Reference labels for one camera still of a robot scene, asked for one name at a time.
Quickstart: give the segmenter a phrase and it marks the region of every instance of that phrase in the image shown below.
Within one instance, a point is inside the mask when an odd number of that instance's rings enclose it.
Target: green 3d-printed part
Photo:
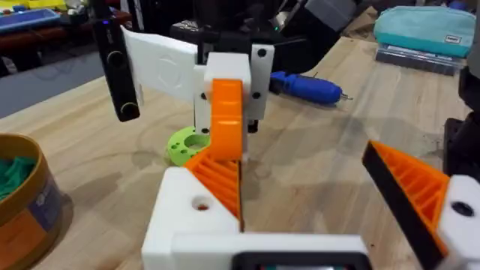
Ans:
[[[210,145],[210,136],[195,133],[195,127],[175,132],[169,139],[166,151],[176,166],[183,166],[196,153]]]

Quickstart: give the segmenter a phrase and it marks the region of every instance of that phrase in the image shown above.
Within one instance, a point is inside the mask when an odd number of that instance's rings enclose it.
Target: blue floor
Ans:
[[[97,52],[0,78],[0,118],[104,75]]]

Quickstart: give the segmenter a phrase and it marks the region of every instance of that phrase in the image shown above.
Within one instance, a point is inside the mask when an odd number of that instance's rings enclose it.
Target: teal pouch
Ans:
[[[373,33],[381,44],[466,57],[476,16],[448,7],[394,7],[382,12]]]

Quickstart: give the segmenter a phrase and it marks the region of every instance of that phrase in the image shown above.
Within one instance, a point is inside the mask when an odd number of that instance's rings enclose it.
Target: screwdriver handle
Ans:
[[[342,97],[342,88],[324,79],[286,74],[283,71],[271,74],[273,80],[283,83],[283,93],[318,104],[334,104]]]

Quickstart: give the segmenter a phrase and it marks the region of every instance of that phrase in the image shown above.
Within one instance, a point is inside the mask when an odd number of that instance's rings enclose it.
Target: wooden tabletop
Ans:
[[[115,20],[123,24],[131,20],[131,15],[124,11],[116,11]],[[69,35],[74,35],[74,33],[87,32],[91,29],[92,24],[86,22],[70,29],[55,25],[10,34],[0,34],[0,51],[19,50],[25,47],[37,46],[51,40],[67,38]]]
[[[416,259],[361,163],[368,139],[440,168],[443,124],[468,113],[458,78],[380,64],[375,43],[342,38],[308,74],[354,97],[318,106],[270,94],[250,136],[246,229],[360,234],[375,269]],[[165,145],[192,125],[192,104],[146,91],[142,116],[117,121],[104,78],[0,119],[36,139],[65,193],[64,232],[35,269],[142,268],[140,247],[164,170]]]

